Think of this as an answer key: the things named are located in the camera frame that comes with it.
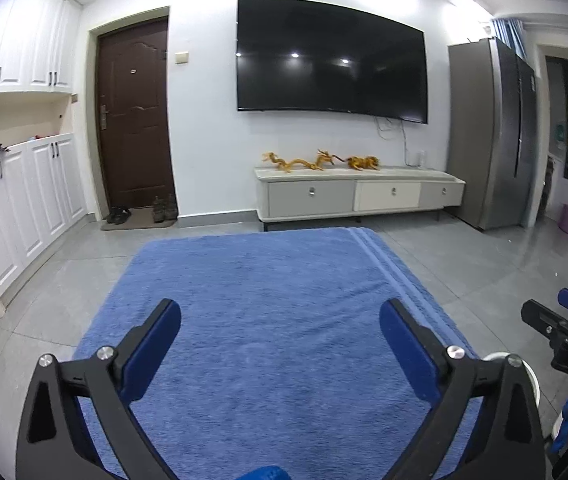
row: gray tile floor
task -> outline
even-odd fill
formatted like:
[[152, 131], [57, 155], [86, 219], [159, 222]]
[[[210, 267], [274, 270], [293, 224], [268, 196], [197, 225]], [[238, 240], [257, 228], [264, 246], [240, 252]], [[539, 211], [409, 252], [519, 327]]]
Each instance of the gray tile floor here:
[[[292, 222], [276, 228], [357, 225], [352, 219]], [[433, 213], [363, 219], [422, 280], [479, 354], [517, 352], [532, 365], [542, 389], [545, 430], [568, 395], [568, 377], [550, 367], [545, 339], [520, 320], [523, 301], [561, 309], [555, 297], [568, 286], [568, 235], [551, 221], [534, 229], [482, 234]], [[14, 447], [26, 388], [37, 357], [71, 357], [82, 334], [131, 257], [165, 237], [261, 230], [257, 222], [103, 232], [85, 225], [33, 276], [0, 319], [0, 472], [14, 478]]]

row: blue blanket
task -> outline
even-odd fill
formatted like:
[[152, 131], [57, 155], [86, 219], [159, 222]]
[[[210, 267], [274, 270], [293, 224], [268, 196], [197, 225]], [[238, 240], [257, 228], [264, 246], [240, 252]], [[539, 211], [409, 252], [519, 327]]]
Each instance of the blue blanket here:
[[[181, 480], [232, 480], [266, 465], [293, 480], [380, 479], [429, 409], [379, 328], [393, 297], [474, 355], [381, 238], [330, 228], [149, 243], [75, 357], [117, 344], [171, 298], [182, 329], [131, 407]], [[90, 404], [82, 408], [105, 466], [123, 476]], [[440, 474], [457, 464], [476, 416], [474, 403]]]

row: blue curtain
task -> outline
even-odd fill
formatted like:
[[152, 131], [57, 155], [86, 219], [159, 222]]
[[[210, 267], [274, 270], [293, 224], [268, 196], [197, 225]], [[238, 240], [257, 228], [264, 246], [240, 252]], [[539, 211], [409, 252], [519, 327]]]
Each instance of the blue curtain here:
[[510, 46], [515, 53], [526, 61], [524, 50], [524, 26], [517, 18], [497, 18], [491, 20], [495, 35]]

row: wall switch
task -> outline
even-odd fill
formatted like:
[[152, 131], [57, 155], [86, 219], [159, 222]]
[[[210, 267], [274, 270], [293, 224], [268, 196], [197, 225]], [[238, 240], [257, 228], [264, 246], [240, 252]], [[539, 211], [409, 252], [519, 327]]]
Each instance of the wall switch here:
[[176, 52], [175, 53], [175, 64], [179, 65], [181, 63], [188, 63], [189, 62], [189, 53], [188, 52]]

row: power cord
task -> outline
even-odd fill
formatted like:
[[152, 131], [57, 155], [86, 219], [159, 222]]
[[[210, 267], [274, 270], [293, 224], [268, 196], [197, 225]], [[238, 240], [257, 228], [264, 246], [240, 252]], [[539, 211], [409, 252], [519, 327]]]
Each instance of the power cord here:
[[[386, 137], [384, 137], [382, 135], [382, 132], [397, 132], [397, 128], [389, 128], [389, 129], [384, 129], [379, 125], [379, 118], [378, 117], [374, 117], [375, 119], [375, 125], [378, 128], [378, 136], [380, 139], [382, 140], [393, 140], [393, 139], [387, 139]], [[386, 123], [389, 126], [393, 126], [393, 123], [391, 122], [391, 119], [389, 119], [388, 117], [384, 118], [386, 120]], [[404, 120], [402, 119], [398, 119], [399, 121], [399, 126], [400, 129], [402, 131], [402, 138], [404, 139], [404, 165], [407, 168], [417, 168], [418, 165], [417, 164], [409, 164], [408, 163], [408, 148], [406, 147], [406, 131], [404, 130]]]

